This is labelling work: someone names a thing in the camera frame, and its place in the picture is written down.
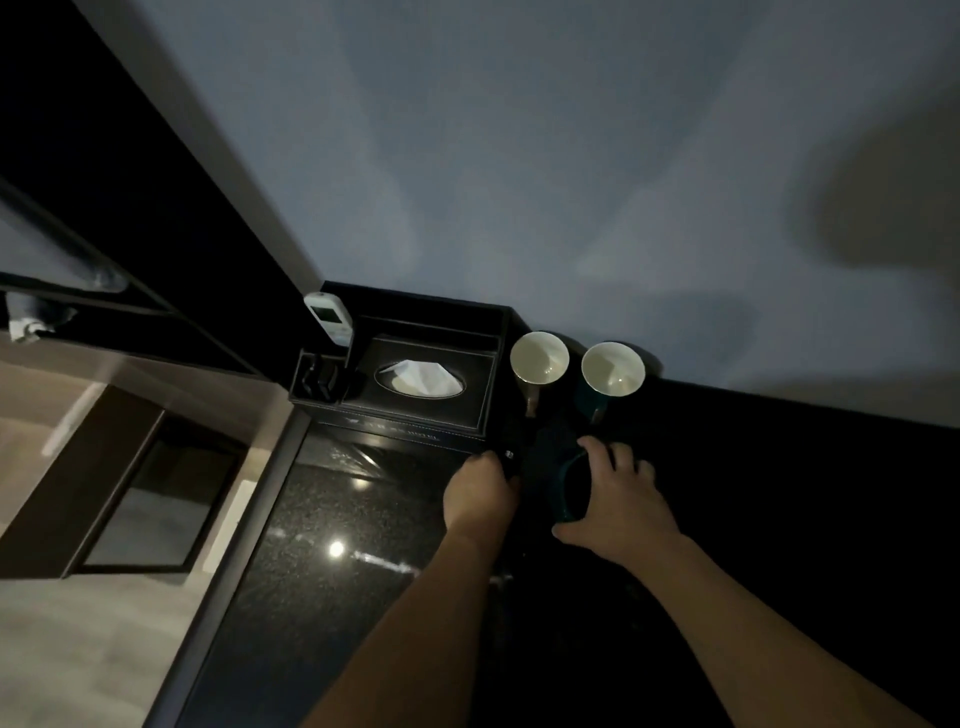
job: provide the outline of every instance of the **left hand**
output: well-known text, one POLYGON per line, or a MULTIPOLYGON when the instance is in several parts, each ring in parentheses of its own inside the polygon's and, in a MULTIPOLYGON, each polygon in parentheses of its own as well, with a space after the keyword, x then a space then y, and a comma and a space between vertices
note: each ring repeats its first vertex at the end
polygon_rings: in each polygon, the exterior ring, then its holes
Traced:
POLYGON ((510 483, 492 450, 471 455, 444 491, 444 521, 450 535, 473 541, 495 558, 516 510, 519 478, 510 483))

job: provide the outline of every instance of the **right hand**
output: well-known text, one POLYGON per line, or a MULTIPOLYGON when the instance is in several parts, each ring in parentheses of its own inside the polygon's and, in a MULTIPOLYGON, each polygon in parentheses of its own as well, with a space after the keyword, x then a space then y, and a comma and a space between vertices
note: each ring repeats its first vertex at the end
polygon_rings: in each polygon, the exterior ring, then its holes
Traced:
POLYGON ((582 437, 577 444, 587 451, 590 462, 590 503, 581 521, 557 523, 554 536, 565 544, 589 548, 629 570, 680 536, 677 522, 657 490, 650 463, 636 463, 629 446, 612 443, 614 467, 607 446, 595 437, 582 437))

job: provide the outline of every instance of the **tissue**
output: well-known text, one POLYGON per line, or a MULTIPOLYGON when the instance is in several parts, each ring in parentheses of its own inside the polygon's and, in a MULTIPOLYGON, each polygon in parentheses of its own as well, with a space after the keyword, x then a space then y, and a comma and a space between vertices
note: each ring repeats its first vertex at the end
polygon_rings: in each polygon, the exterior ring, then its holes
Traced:
POLYGON ((381 380, 384 386, 409 397, 438 400, 456 397, 464 391, 460 380, 435 361, 404 359, 380 374, 386 375, 381 380))

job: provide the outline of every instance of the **black panel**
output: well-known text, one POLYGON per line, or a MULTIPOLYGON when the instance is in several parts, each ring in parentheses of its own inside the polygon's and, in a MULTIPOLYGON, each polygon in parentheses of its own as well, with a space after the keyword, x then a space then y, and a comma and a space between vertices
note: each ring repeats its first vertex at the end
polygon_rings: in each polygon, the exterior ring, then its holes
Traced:
POLYGON ((248 371, 288 385, 322 330, 76 8, 5 8, 0 75, 0 177, 248 371))

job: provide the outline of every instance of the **speckled countertop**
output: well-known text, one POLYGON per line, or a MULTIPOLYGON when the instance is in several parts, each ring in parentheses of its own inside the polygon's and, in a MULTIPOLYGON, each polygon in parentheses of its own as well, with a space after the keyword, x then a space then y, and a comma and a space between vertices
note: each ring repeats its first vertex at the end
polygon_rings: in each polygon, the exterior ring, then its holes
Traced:
MULTIPOLYGON (((681 529, 851 667, 947 715, 927 666, 948 659, 937 636, 951 602, 937 574, 950 568, 952 531, 949 509, 930 503, 949 491, 957 432, 657 379, 641 393, 598 434, 654 463, 681 529), (891 539, 891 522, 909 538, 891 539), (906 562, 898 580, 913 598, 891 600, 889 565, 906 562)), ((310 426, 269 519, 247 529, 258 545, 224 593, 177 725, 296 726, 429 561, 464 455, 370 442, 310 426)), ((553 540, 541 506, 535 492, 521 502, 494 570, 471 723, 724 724, 656 601, 553 540)))

